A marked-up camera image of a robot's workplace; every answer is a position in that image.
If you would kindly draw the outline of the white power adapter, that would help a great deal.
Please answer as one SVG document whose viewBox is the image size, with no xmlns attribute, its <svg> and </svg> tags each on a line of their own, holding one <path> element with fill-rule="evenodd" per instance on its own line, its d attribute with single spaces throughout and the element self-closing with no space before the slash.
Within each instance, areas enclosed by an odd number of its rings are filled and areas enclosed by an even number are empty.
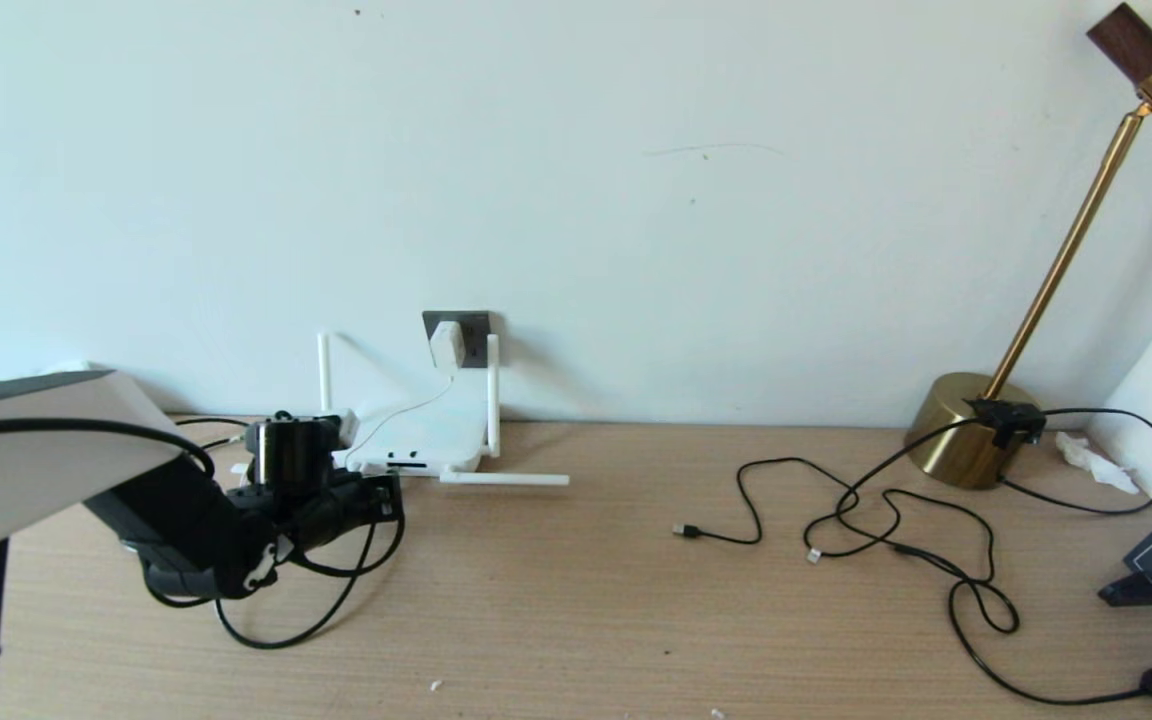
<svg viewBox="0 0 1152 720">
<path fill-rule="evenodd" d="M 456 376 L 467 357 L 465 332 L 462 324 L 457 320 L 435 324 L 429 344 L 434 367 L 445 376 Z"/>
</svg>

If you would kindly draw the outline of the white router with antennas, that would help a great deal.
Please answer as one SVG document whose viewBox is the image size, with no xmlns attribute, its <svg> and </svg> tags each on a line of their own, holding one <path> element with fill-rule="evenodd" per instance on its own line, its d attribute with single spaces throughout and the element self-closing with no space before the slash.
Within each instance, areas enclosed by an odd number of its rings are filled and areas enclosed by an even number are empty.
<svg viewBox="0 0 1152 720">
<path fill-rule="evenodd" d="M 570 486 L 566 473 L 483 471 L 482 462 L 502 455 L 500 429 L 500 338 L 486 336 L 486 366 L 461 367 L 434 396 L 402 407 L 370 429 L 358 429 L 355 446 L 338 452 L 338 467 L 362 473 L 397 471 L 433 478 L 444 486 Z"/>
</svg>

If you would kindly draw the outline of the gold desk lamp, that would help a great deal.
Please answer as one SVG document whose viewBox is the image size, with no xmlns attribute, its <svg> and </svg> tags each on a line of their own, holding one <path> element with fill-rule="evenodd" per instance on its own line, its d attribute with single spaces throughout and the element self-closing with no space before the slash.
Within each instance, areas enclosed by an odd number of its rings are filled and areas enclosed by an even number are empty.
<svg viewBox="0 0 1152 720">
<path fill-rule="evenodd" d="M 1121 118 L 1055 259 L 996 369 L 990 376 L 955 372 L 938 377 L 905 433 L 905 450 L 914 465 L 946 486 L 1001 486 L 1021 447 L 1025 446 L 1015 445 L 1006 450 L 993 446 L 991 430 L 973 418 L 967 401 L 970 397 L 996 397 L 1039 407 L 1028 392 L 1011 386 L 1011 373 L 1091 232 L 1140 128 L 1152 118 L 1152 24 L 1149 20 L 1143 18 L 1128 0 L 1123 0 L 1089 28 L 1085 36 L 1132 82 L 1135 106 Z"/>
</svg>

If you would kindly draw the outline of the black clip on lamp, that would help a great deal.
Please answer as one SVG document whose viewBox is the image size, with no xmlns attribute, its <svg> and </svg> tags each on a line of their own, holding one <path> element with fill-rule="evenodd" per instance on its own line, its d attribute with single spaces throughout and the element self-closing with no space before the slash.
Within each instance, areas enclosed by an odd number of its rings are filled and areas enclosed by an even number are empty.
<svg viewBox="0 0 1152 720">
<path fill-rule="evenodd" d="M 996 448 L 1006 450 L 1015 445 L 1037 445 L 1041 441 L 1047 415 L 1034 404 L 996 397 L 970 397 L 967 404 L 972 409 L 973 418 L 991 430 L 991 444 Z"/>
</svg>

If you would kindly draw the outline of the crumpled white tissue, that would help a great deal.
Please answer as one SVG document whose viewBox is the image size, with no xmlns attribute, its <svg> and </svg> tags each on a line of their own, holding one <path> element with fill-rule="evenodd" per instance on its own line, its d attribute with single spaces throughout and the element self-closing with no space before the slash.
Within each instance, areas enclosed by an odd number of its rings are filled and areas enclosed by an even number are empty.
<svg viewBox="0 0 1152 720">
<path fill-rule="evenodd" d="M 1126 495 L 1139 495 L 1140 488 L 1135 484 L 1132 475 L 1093 450 L 1087 438 L 1070 435 L 1061 430 L 1055 435 L 1055 445 L 1066 464 L 1085 471 L 1102 486 L 1119 488 Z"/>
</svg>

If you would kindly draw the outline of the black stand clip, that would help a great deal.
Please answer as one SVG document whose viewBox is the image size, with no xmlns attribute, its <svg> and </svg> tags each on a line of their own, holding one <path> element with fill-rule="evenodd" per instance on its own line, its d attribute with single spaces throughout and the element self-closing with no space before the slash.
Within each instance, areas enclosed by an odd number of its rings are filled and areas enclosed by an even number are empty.
<svg viewBox="0 0 1152 720">
<path fill-rule="evenodd" d="M 1146 571 L 1135 571 L 1107 585 L 1097 593 L 1111 607 L 1152 606 L 1152 578 Z"/>
</svg>

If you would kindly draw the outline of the grey wall socket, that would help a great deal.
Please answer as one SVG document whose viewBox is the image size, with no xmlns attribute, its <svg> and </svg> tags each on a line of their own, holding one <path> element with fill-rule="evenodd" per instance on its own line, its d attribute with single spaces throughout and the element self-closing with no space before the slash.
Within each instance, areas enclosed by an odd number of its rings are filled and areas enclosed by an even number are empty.
<svg viewBox="0 0 1152 720">
<path fill-rule="evenodd" d="M 463 353 L 460 366 L 482 369 L 486 366 L 486 336 L 492 333 L 492 314 L 488 310 L 425 310 L 420 313 L 422 324 L 434 354 L 435 328 L 442 323 L 458 323 Z"/>
</svg>

